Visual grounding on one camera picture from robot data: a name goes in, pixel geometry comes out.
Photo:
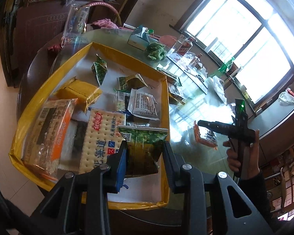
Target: red logo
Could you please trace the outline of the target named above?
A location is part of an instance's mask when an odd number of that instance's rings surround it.
[[[96,116],[95,116],[95,120],[94,120],[94,129],[96,131],[99,131],[99,126],[100,126],[100,122],[101,122],[101,119],[102,119],[102,115],[99,114],[99,113],[96,113]]]
[[[114,154],[114,148],[108,148],[108,155]]]

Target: tile floor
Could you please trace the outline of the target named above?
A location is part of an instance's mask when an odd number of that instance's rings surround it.
[[[10,162],[8,153],[16,129],[18,89],[7,87],[0,60],[0,190],[3,196],[31,215],[43,199],[38,187]]]

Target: round table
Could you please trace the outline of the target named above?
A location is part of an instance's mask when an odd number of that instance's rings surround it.
[[[171,73],[179,76],[182,82],[182,90],[186,96],[184,106],[169,106],[171,147],[175,153],[183,156],[186,163],[197,167],[202,172],[216,174],[226,171],[233,175],[226,161],[226,148],[222,142],[227,140],[224,135],[217,134],[218,150],[201,145],[193,140],[192,125],[194,120],[219,121],[232,123],[231,109],[227,107],[211,88],[205,94],[176,64],[168,58],[163,61],[154,61],[147,58],[146,52],[127,44],[131,32],[120,29],[98,29],[83,34],[88,42],[97,42],[127,55],[130,55],[147,65],[156,68],[163,67]],[[17,118],[19,118],[45,80],[59,68],[68,58],[83,48],[85,43],[68,44],[61,52],[50,57],[47,48],[53,44],[59,44],[62,35],[59,34],[41,48],[27,73],[24,74],[17,102]],[[182,194],[170,194],[169,204],[162,209],[151,211],[125,211],[126,215],[133,216],[145,222],[160,225],[180,225],[183,209]]]

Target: metal bolt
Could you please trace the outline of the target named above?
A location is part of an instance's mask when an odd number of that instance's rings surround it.
[[[66,179],[70,179],[70,178],[72,178],[74,176],[74,173],[73,172],[67,172],[64,176],[65,176]]]
[[[105,169],[108,169],[109,168],[109,165],[108,164],[101,164],[99,166],[99,168],[102,169],[102,170],[105,170]]]
[[[220,172],[218,173],[218,176],[221,177],[222,179],[225,179],[228,175],[227,175],[225,172],[220,171]]]
[[[183,164],[182,168],[185,169],[185,170],[190,170],[191,165],[190,164]]]

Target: human hand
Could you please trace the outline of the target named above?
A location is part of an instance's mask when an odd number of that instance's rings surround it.
[[[247,179],[251,179],[255,176],[257,176],[260,172],[259,167],[258,167],[258,159],[259,159],[259,130],[255,131],[256,133],[256,141],[253,143],[249,148],[250,151],[250,159],[249,159],[249,166],[248,166],[248,171],[247,171]],[[239,167],[242,165],[238,160],[237,160],[237,153],[232,149],[231,144],[229,141],[223,142],[223,146],[225,147],[230,147],[227,151],[226,154],[228,155],[227,161],[229,164],[229,168],[233,172],[238,172]]]

